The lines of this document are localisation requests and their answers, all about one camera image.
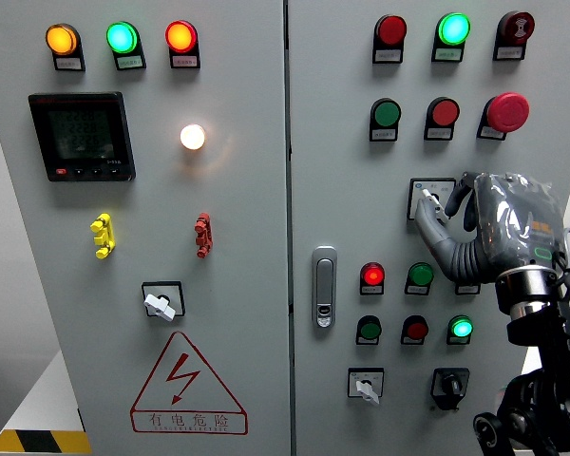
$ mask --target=warning sign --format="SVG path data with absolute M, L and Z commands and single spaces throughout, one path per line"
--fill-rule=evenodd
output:
M 173 332 L 131 408 L 136 432 L 246 435 L 247 412 L 183 332 Z

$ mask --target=lightning bolt symbol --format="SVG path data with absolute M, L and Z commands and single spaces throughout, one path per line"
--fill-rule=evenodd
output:
M 175 367 L 173 368 L 173 370 L 171 370 L 171 373 L 166 379 L 167 382 L 171 382 L 173 380 L 179 380 L 180 378 L 189 377 L 188 383 L 185 384 L 183 389 L 180 391 L 180 394 L 173 396 L 173 401 L 171 402 L 172 406 L 174 406 L 181 400 L 181 395 L 183 394 L 183 392 L 186 391 L 186 388 L 188 388 L 190 384 L 194 382 L 194 379 L 197 378 L 197 375 L 200 374 L 200 370 L 196 370 L 194 372 L 185 373 L 184 375 L 176 375 L 180 367 L 183 366 L 183 363 L 186 362 L 186 359 L 188 359 L 188 355 L 186 353 L 182 353 L 179 361 L 175 363 Z

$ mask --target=yellow black hazard stripe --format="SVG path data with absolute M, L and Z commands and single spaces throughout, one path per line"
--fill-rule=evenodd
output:
M 0 453 L 91 454 L 91 446 L 81 430 L 6 429 L 0 433 Z

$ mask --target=digital meter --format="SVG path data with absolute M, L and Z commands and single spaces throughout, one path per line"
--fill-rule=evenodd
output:
M 28 99 L 49 181 L 135 178 L 122 93 L 36 93 Z

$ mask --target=white wall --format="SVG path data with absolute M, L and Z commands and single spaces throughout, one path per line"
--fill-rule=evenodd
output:
M 58 350 L 0 147 L 0 430 Z

